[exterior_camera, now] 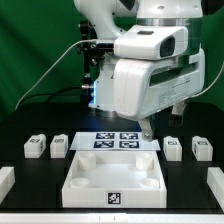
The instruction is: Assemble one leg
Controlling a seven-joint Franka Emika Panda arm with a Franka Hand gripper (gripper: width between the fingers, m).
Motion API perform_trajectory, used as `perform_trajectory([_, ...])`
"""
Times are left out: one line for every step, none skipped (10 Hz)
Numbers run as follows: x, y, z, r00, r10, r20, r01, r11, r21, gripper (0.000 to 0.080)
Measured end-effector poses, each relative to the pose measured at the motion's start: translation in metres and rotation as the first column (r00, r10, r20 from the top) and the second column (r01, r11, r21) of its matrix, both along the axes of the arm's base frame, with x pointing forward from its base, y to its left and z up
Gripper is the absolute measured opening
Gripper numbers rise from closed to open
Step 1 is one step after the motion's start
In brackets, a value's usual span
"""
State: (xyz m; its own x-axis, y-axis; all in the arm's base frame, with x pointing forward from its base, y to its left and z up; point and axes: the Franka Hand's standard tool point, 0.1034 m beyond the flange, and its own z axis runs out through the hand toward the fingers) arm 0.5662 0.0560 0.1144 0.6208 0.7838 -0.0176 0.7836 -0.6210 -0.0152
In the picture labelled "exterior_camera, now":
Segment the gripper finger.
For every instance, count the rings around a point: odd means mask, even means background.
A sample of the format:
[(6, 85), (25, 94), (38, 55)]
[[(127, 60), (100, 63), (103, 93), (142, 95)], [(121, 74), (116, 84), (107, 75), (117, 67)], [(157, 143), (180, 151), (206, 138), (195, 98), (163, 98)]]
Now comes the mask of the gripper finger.
[(169, 124), (172, 127), (180, 127), (182, 125), (185, 107), (186, 104), (184, 101), (173, 105), (171, 114), (169, 116)]
[(150, 123), (150, 119), (142, 119), (139, 121), (139, 125), (142, 130), (142, 138), (145, 141), (152, 141), (153, 140), (153, 129)]

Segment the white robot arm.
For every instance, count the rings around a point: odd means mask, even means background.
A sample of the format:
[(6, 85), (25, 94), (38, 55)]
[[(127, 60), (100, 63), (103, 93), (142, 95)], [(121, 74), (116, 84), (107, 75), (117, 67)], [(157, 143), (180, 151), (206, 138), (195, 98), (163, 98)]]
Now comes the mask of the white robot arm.
[(89, 106), (138, 122), (152, 140), (153, 114), (172, 107), (180, 118), (185, 101), (202, 92), (202, 18), (224, 0), (73, 1), (96, 32), (86, 47), (100, 65)]

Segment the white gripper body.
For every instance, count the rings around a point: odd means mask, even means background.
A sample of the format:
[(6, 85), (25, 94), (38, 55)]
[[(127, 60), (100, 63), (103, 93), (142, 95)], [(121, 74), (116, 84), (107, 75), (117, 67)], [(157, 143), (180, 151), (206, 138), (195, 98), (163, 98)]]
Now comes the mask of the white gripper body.
[(120, 59), (114, 70), (114, 107), (117, 114), (141, 120), (199, 93), (204, 85), (205, 54), (189, 57), (179, 71), (174, 61)]

